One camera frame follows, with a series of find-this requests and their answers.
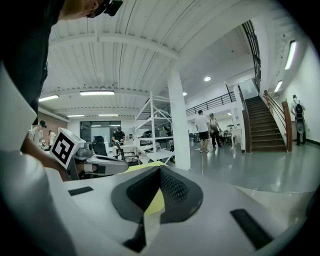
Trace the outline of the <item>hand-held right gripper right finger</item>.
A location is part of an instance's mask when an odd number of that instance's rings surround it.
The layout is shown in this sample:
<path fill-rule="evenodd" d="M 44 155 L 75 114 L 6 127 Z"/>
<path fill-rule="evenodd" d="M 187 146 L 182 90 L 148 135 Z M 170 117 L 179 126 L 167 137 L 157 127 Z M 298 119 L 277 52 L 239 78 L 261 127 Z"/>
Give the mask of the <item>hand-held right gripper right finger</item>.
<path fill-rule="evenodd" d="M 160 224 L 147 256 L 277 256 L 298 233 L 234 185 L 168 170 L 198 185 L 203 200 L 189 219 Z"/>

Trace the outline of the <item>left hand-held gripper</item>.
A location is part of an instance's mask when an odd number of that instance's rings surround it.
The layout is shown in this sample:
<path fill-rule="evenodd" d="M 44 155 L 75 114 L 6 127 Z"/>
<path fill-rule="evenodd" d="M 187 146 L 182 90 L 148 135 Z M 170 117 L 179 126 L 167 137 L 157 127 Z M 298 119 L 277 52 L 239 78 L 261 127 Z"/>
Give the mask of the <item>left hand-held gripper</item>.
<path fill-rule="evenodd" d="M 66 169 L 71 180 L 79 180 L 75 160 L 83 164 L 86 174 L 98 177 L 112 176 L 125 172 L 129 165 L 126 161 L 113 157 L 94 154 L 91 142 L 86 142 L 65 128 L 59 128 L 50 148 L 50 155 Z"/>

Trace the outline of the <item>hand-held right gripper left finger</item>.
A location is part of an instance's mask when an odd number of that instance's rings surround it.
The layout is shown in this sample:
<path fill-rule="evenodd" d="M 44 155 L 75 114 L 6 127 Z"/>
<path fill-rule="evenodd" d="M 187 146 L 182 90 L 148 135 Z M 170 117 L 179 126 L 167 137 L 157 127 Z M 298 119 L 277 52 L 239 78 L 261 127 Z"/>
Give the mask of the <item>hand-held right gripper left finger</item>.
<path fill-rule="evenodd" d="M 111 193 L 116 185 L 141 174 L 142 169 L 66 182 L 56 170 L 45 171 L 58 213 L 65 224 L 71 225 L 77 255 L 141 256 L 123 245 L 137 225 L 119 216 Z"/>

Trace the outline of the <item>person's left forearm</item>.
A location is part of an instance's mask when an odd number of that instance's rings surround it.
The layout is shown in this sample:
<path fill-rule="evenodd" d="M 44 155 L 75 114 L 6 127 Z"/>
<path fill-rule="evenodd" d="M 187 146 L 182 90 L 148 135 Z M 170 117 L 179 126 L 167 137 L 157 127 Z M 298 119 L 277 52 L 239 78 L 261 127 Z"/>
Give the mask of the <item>person's left forearm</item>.
<path fill-rule="evenodd" d="M 39 149 L 28 135 L 24 138 L 23 144 L 21 146 L 21 152 L 36 158 L 42 163 L 44 167 L 55 169 L 56 171 L 58 171 L 61 179 L 64 182 L 69 181 L 65 168 L 60 165 L 53 157 L 46 154 L 43 150 Z"/>

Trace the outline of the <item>black office chair with headrest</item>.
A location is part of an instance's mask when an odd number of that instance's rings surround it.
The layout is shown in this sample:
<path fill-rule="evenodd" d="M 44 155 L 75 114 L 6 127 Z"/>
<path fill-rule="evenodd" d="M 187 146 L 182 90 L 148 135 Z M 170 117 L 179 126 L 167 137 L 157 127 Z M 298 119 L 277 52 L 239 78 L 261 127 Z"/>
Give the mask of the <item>black office chair with headrest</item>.
<path fill-rule="evenodd" d="M 106 151 L 106 145 L 104 138 L 101 135 L 94 136 L 93 142 L 92 142 L 93 150 L 95 154 L 101 155 L 101 156 L 108 156 Z"/>

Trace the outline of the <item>dark framed window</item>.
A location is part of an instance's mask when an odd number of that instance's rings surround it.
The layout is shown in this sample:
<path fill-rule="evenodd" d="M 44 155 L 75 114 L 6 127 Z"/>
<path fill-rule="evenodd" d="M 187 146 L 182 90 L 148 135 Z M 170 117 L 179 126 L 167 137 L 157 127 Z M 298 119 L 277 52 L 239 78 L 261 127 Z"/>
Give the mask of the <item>dark framed window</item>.
<path fill-rule="evenodd" d="M 105 143 L 111 144 L 113 132 L 121 126 L 121 121 L 81 121 L 80 138 L 93 142 L 95 137 L 102 136 Z"/>

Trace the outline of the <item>yellow-green plastic table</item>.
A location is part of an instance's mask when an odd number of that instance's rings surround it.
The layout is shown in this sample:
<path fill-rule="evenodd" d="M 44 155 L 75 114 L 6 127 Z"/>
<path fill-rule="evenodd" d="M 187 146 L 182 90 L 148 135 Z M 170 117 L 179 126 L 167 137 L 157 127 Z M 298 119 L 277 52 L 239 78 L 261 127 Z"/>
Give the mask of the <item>yellow-green plastic table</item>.
<path fill-rule="evenodd" d="M 133 171 L 137 171 L 137 170 L 140 170 L 140 169 L 143 169 L 143 168 L 155 167 L 155 166 L 161 166 L 161 165 L 165 166 L 166 164 L 164 164 L 161 161 L 156 161 L 156 162 L 151 162 L 151 163 L 144 163 L 144 164 L 134 165 L 134 166 L 130 166 L 128 168 L 128 170 L 126 170 L 123 173 L 133 172 Z M 163 194 L 162 194 L 161 190 L 158 189 L 157 193 L 153 197 L 150 205 L 145 210 L 144 214 L 147 215 L 147 216 L 150 216 L 152 214 L 160 212 L 164 207 L 165 207 L 164 197 L 163 197 Z"/>

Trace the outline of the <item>white metal shelving rack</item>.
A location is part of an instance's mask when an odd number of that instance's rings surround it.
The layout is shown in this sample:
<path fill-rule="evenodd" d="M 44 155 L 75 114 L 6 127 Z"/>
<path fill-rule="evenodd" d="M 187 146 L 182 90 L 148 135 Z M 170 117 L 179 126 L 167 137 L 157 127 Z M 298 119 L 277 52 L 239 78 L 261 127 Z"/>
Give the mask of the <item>white metal shelving rack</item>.
<path fill-rule="evenodd" d="M 138 153 L 149 163 L 175 163 L 173 120 L 170 100 L 150 94 L 135 117 L 134 143 Z"/>

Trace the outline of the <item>white pillar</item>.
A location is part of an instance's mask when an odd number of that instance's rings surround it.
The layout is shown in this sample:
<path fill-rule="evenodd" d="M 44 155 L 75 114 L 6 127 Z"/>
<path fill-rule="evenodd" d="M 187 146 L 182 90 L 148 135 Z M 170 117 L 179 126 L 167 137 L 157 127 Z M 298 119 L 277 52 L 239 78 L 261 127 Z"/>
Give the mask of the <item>white pillar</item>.
<path fill-rule="evenodd" d="M 171 69 L 168 72 L 167 85 L 172 117 L 175 167 L 188 171 L 191 167 L 188 121 L 181 78 L 177 70 Z"/>

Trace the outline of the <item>white table with curved legs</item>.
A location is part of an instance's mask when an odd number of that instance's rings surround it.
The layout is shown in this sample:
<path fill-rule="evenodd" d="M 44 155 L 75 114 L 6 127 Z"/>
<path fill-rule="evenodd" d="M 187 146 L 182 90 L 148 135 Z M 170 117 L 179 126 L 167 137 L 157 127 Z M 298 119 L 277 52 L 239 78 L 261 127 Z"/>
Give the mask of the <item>white table with curved legs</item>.
<path fill-rule="evenodd" d="M 242 147 L 243 137 L 242 137 L 242 129 L 235 128 L 231 130 L 231 149 L 233 150 L 237 144 L 240 144 Z"/>

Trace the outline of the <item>black mezzanine railing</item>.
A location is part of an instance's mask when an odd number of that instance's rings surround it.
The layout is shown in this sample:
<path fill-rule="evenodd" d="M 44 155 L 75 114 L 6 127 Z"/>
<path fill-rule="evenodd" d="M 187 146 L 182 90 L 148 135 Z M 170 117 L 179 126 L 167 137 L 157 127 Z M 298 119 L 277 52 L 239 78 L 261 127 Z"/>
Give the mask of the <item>black mezzanine railing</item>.
<path fill-rule="evenodd" d="M 187 109 L 186 116 L 189 117 L 195 115 L 199 110 L 211 110 L 220 106 L 231 104 L 233 102 L 236 102 L 236 96 L 234 92 L 229 92 Z"/>

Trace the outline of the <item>brown wooden staircase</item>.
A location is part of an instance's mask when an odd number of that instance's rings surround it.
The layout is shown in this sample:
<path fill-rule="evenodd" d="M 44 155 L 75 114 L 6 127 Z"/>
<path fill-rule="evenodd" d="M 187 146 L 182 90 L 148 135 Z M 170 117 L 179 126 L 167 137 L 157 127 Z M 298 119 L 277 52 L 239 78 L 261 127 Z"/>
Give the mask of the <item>brown wooden staircase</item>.
<path fill-rule="evenodd" d="M 293 130 L 286 101 L 279 105 L 267 91 L 243 101 L 248 152 L 291 152 Z"/>

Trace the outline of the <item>person's black clothing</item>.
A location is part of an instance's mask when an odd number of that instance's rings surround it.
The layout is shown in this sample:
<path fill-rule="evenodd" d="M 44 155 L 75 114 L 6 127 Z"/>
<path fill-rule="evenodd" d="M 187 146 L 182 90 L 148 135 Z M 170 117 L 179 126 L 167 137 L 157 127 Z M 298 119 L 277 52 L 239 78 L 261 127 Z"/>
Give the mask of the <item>person's black clothing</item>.
<path fill-rule="evenodd" d="M 49 37 L 65 0 L 0 0 L 0 60 L 34 110 L 48 76 Z"/>

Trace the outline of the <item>black eyeglasses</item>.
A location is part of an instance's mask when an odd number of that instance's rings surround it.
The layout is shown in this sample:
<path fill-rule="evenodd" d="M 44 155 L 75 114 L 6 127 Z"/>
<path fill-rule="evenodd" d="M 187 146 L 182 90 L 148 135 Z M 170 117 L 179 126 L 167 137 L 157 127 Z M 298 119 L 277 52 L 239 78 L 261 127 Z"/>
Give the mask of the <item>black eyeglasses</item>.
<path fill-rule="evenodd" d="M 101 3 L 97 9 L 92 10 L 89 14 L 87 14 L 85 17 L 86 18 L 95 18 L 102 14 L 106 9 L 106 4 Z"/>

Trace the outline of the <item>tall black balustrade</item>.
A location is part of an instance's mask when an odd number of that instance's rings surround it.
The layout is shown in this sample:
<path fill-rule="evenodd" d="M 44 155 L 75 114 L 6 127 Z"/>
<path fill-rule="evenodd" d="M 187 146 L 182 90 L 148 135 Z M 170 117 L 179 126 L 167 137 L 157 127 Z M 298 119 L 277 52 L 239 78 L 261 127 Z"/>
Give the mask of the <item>tall black balustrade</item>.
<path fill-rule="evenodd" d="M 253 59 L 254 66 L 254 79 L 253 83 L 258 92 L 260 92 L 260 84 L 261 84 L 261 58 L 260 58 L 260 48 L 258 39 L 255 33 L 255 29 L 251 20 L 248 20 L 242 24 L 242 28 L 247 37 L 249 47 L 251 50 L 251 55 Z"/>

